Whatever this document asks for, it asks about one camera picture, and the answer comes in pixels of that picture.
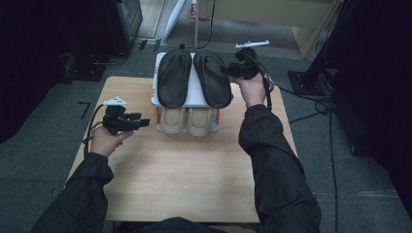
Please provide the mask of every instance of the black sleeve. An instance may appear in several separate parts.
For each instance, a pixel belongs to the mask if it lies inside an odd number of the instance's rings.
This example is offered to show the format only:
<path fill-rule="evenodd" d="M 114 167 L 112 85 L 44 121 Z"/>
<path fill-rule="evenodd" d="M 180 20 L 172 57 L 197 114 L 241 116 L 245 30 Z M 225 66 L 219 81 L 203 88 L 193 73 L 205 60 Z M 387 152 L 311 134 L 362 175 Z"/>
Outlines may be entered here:
<path fill-rule="evenodd" d="M 107 212 L 103 186 L 113 173 L 108 158 L 90 153 L 31 232 L 101 232 Z"/>
<path fill-rule="evenodd" d="M 281 121 L 263 105 L 249 108 L 239 145 L 252 158 L 255 205 L 263 232 L 319 232 L 321 208 Z"/>

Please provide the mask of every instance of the person's left hand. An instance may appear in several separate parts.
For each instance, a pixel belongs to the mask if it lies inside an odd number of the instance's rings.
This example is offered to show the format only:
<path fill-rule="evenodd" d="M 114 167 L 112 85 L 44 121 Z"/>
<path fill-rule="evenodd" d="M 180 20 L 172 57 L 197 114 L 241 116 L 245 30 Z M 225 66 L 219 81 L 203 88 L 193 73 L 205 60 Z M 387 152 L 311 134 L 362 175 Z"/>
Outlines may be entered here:
<path fill-rule="evenodd" d="M 134 131 L 122 132 L 118 135 L 111 134 L 106 127 L 98 127 L 91 139 L 90 152 L 109 157 L 116 148 L 123 144 L 123 140 L 132 136 Z"/>

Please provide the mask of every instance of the white controller part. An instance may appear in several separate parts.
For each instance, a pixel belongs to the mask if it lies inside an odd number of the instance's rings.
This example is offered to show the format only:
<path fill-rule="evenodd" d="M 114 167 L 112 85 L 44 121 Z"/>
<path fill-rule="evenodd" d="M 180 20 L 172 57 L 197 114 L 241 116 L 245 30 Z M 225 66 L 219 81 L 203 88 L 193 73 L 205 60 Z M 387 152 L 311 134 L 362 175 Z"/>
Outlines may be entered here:
<path fill-rule="evenodd" d="M 127 104 L 127 102 L 120 99 L 118 96 L 116 96 L 113 99 L 106 100 L 106 101 L 103 102 L 103 105 L 105 105 L 105 106 L 117 106 L 117 105 L 126 105 L 126 104 Z"/>
<path fill-rule="evenodd" d="M 244 45 L 239 45 L 236 44 L 235 48 L 247 48 L 247 47 L 255 47 L 255 46 L 264 46 L 264 45 L 269 45 L 269 40 L 266 40 L 265 42 L 248 42 L 245 43 Z"/>

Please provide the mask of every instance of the beige shoe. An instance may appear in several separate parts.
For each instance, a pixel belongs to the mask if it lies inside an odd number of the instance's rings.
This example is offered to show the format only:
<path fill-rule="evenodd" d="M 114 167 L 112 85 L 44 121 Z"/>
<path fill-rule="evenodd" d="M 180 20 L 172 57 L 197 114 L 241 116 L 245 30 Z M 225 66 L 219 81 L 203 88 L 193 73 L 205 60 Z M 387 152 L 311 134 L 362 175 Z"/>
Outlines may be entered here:
<path fill-rule="evenodd" d="M 212 122 L 212 109 L 207 108 L 190 108 L 188 132 L 192 136 L 204 137 L 210 132 Z"/>
<path fill-rule="evenodd" d="M 176 134 L 182 132 L 185 127 L 185 108 L 166 109 L 161 108 L 160 125 L 164 133 Z"/>

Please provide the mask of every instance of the wooden table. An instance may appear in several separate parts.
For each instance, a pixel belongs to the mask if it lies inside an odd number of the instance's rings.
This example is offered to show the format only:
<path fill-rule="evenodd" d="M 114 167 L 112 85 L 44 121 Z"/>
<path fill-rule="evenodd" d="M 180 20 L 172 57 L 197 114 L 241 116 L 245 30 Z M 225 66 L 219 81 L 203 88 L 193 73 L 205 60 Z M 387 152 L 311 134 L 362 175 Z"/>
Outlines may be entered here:
<path fill-rule="evenodd" d="M 153 79 L 111 77 L 100 95 L 98 104 L 119 96 L 127 101 L 127 113 L 151 119 L 149 127 L 136 131 L 109 158 L 115 178 L 104 187 L 106 219 L 161 221 L 181 216 L 197 222 L 258 222 L 251 159 L 237 142 L 246 110 L 239 87 L 232 85 L 234 99 L 221 110 L 219 131 L 201 138 L 156 130 L 152 84 Z M 272 100 L 273 113 L 295 150 L 278 88 Z M 104 110 L 95 121 L 102 119 Z M 83 157 L 81 145 L 70 175 Z"/>
<path fill-rule="evenodd" d="M 213 2 L 214 0 L 197 0 L 195 48 L 199 18 L 212 17 Z M 340 4 L 341 0 L 216 0 L 214 18 L 289 26 L 300 54 L 306 57 L 322 31 L 335 17 Z"/>

